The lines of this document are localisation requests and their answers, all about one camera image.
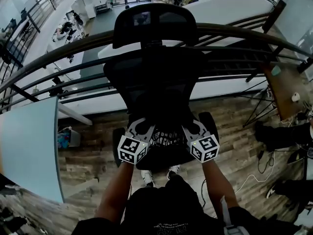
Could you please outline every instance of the forearm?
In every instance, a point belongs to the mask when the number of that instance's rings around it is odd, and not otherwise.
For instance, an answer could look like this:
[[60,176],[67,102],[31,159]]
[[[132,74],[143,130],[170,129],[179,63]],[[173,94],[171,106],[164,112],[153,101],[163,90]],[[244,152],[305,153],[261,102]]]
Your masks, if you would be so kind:
[[223,216],[221,198],[225,196],[228,208],[239,206],[233,187],[222,174],[214,160],[202,164],[207,191],[215,209],[216,215]]
[[128,200],[133,171],[133,164],[123,162],[120,165],[102,195],[95,217],[103,217],[114,223],[120,222]]

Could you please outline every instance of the hardwood floor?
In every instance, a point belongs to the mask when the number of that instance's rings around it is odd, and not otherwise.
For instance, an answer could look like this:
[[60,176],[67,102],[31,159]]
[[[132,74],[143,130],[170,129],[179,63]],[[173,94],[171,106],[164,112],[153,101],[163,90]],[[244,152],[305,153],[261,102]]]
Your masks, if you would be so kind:
[[[268,166],[263,175],[258,172],[257,155],[264,149],[264,146],[255,139],[253,124],[246,128],[242,127],[254,106],[255,102],[252,104],[250,99],[240,97],[190,102],[190,108],[196,116],[205,111],[212,114],[218,128],[221,144],[216,162],[235,191],[242,186],[248,175],[254,174],[259,181],[262,181],[268,177],[272,170],[272,174],[266,182],[258,183],[253,177],[247,180],[237,193],[240,206],[246,208],[257,218],[262,216],[269,218],[277,213],[279,220],[293,221],[296,209],[289,211],[286,207],[286,204],[289,203],[288,198],[275,195],[266,199],[265,193],[279,178],[301,179],[303,163],[297,162],[287,165],[286,162],[291,153],[275,152],[274,168]],[[100,203],[103,190],[117,170],[112,153],[112,131],[115,128],[126,127],[128,115],[125,112],[119,112],[88,117],[93,121],[93,126],[86,126],[69,118],[59,121],[60,126],[72,126],[75,131],[82,135],[81,147],[59,151],[60,175],[63,185],[74,185],[95,176],[99,177],[99,184],[66,199],[65,204],[54,203],[22,190],[21,196],[4,197],[1,195],[0,203],[2,206],[8,206],[14,210],[15,214],[27,216],[35,225],[47,230],[49,234],[70,234],[79,220],[93,217],[95,209]],[[280,123],[275,112],[263,121],[266,121],[266,125],[275,127],[287,126],[287,124]],[[261,160],[261,169],[264,169],[267,160],[268,153],[265,153]],[[153,173],[156,186],[164,186],[167,182],[166,169]],[[201,185],[204,174],[201,164],[197,161],[183,164],[179,174],[197,192],[199,201],[203,204]],[[144,186],[144,182],[140,171],[135,169],[132,179],[132,192],[142,186]],[[214,217],[215,213],[209,201],[205,184],[203,195],[206,202],[204,211]],[[29,233],[37,234],[37,231],[32,229],[32,232]]]

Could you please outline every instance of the office floor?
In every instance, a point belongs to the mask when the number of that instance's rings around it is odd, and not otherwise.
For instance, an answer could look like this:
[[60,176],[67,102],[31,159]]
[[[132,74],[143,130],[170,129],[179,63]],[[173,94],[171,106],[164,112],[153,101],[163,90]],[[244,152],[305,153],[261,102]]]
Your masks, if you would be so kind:
[[[196,116],[204,111],[212,114],[221,144],[216,162],[235,191],[240,188],[248,175],[254,174],[259,180],[264,180],[272,170],[272,167],[268,167],[263,175],[258,172],[257,155],[264,149],[263,144],[256,141],[253,125],[242,127],[253,107],[249,99],[240,97],[207,99],[190,103],[190,108]],[[27,216],[37,226],[46,229],[49,234],[70,234],[79,220],[93,217],[102,192],[117,170],[112,154],[112,131],[115,128],[126,127],[128,115],[120,112],[89,116],[89,118],[93,120],[93,126],[80,124],[73,119],[59,121],[59,125],[70,125],[82,135],[81,147],[59,151],[60,175],[62,184],[67,185],[81,183],[97,176],[100,182],[96,187],[72,196],[66,200],[66,204],[53,203],[23,190],[22,196],[0,196],[1,205],[9,206],[16,214]],[[269,116],[264,121],[266,125],[287,126],[280,123],[277,115]],[[270,199],[265,198],[266,191],[277,179],[302,178],[303,162],[287,165],[290,154],[291,152],[275,152],[275,166],[272,175],[265,183],[258,183],[252,178],[247,181],[242,190],[237,193],[240,206],[257,218],[262,216],[269,218],[277,213],[279,220],[294,220],[296,209],[289,211],[286,207],[286,204],[290,203],[287,197],[275,195]],[[267,160],[268,154],[265,153],[261,160],[261,169],[264,168]],[[166,184],[166,172],[166,169],[154,172],[157,187]],[[197,192],[199,201],[203,204],[201,184],[204,174],[201,164],[197,161],[183,164],[179,174]],[[133,192],[142,186],[144,183],[140,171],[135,169],[132,179]],[[203,192],[206,201],[204,212],[214,217],[206,185]]]

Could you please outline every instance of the balcony railing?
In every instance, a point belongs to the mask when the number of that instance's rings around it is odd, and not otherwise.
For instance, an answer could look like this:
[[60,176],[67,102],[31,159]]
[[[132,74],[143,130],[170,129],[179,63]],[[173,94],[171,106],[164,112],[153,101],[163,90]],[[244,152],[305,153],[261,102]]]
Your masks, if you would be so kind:
[[[221,80],[221,79],[234,79],[233,76],[218,76],[217,77],[217,70],[218,67],[223,67],[223,71],[227,70],[227,66],[230,64],[247,64],[248,68],[242,69],[242,75],[236,76],[236,78],[247,78],[247,80],[255,77],[255,76],[263,76],[261,74],[258,74],[260,64],[282,64],[286,65],[286,63],[278,62],[279,57],[282,57],[284,59],[289,60],[296,60],[299,62],[299,65],[294,65],[295,69],[298,69],[299,72],[303,72],[305,69],[307,69],[311,64],[313,60],[313,55],[306,53],[305,51],[301,50],[297,46],[290,44],[282,39],[267,35],[265,33],[260,33],[257,31],[253,31],[254,28],[262,27],[264,32],[267,32],[269,28],[274,24],[276,18],[278,17],[281,7],[284,7],[284,3],[281,2],[271,13],[266,13],[254,17],[250,17],[244,20],[240,20],[237,22],[230,23],[229,25],[220,25],[220,24],[209,24],[209,23],[198,23],[198,35],[199,40],[197,44],[194,46],[187,46],[185,43],[180,43],[174,47],[167,47],[167,48],[193,48],[198,49],[202,51],[207,51],[206,54],[208,57],[208,66],[203,67],[202,74],[199,78],[199,81],[210,81],[210,80]],[[81,77],[78,79],[74,79],[68,82],[57,84],[51,88],[45,88],[43,90],[40,90],[35,93],[28,93],[26,90],[29,90],[30,88],[33,88],[36,85],[42,84],[48,80],[51,80],[53,78],[57,78],[59,76],[74,72],[74,71],[81,71],[83,69],[87,69],[89,67],[93,67],[96,65],[105,64],[109,60],[111,60],[113,57],[106,57],[101,58],[97,60],[92,60],[89,62],[85,62],[61,71],[58,71],[54,74],[42,77],[36,81],[33,81],[22,88],[19,88],[15,85],[15,83],[19,82],[21,79],[31,75],[35,71],[38,71],[40,69],[44,69],[47,65],[52,64],[53,62],[56,62],[58,60],[61,60],[63,58],[66,58],[70,55],[77,54],[82,51],[86,51],[92,48],[106,46],[113,43],[113,34],[114,31],[108,31],[104,33],[100,33],[97,35],[92,35],[87,38],[75,41],[73,43],[67,44],[65,46],[62,46],[58,49],[53,50],[52,52],[49,52],[45,54],[44,56],[39,57],[38,59],[34,60],[30,64],[21,67],[16,73],[14,73],[11,77],[6,79],[1,85],[0,85],[0,93],[7,89],[12,89],[13,92],[10,95],[4,96],[3,99],[0,100],[0,111],[8,111],[11,106],[21,103],[27,99],[35,102],[39,101],[36,97],[48,93],[51,91],[55,91],[56,89],[62,89],[64,87],[68,87],[70,85],[76,85],[87,81],[93,81],[95,79],[104,78],[106,75],[104,73],[99,74],[93,74],[85,77]],[[228,37],[234,37],[234,38],[240,38],[248,40],[251,43],[259,43],[259,44],[265,44],[265,45],[274,45],[277,46],[275,50],[271,50],[270,48],[268,50],[262,50],[262,49],[256,49],[256,48],[248,48],[248,47],[217,47],[217,46],[209,46],[210,44],[220,41],[222,39],[228,38]],[[306,57],[308,57],[307,60],[296,58],[295,56],[287,56],[282,55],[281,51],[283,49],[288,49],[297,53],[300,53]],[[242,54],[245,58],[236,58],[236,53]],[[235,58],[225,58],[226,56],[235,55]],[[252,55],[262,55],[262,59],[252,59],[249,58]],[[62,100],[61,103],[69,103],[69,102],[75,102],[80,101],[87,98],[93,98],[98,96],[104,96],[104,95],[111,95],[111,94],[117,94],[117,90],[109,90],[111,89],[112,84],[110,82],[101,82],[96,85],[87,86],[83,88],[79,88],[77,90],[67,91],[67,92],[60,92],[57,94],[58,98],[62,97],[68,97],[74,94],[81,94],[85,92],[91,92],[94,90],[102,89],[103,92],[96,93],[96,94],[86,94],[86,95],[79,95],[75,97],[70,97],[68,99]],[[22,95],[22,98],[12,101],[12,97],[20,94]]]
[[45,21],[63,0],[38,0],[22,14],[4,46],[0,46],[0,83],[23,67],[23,61]]

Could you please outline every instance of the white marker cube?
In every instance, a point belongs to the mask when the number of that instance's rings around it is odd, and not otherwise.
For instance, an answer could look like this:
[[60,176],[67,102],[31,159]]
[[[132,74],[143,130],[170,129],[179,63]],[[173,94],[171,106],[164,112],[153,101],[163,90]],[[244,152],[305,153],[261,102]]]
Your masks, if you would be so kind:
[[144,156],[147,155],[148,144],[136,139],[122,136],[118,144],[118,158],[131,164],[137,164]]
[[190,143],[190,153],[201,163],[217,157],[220,145],[214,135]]

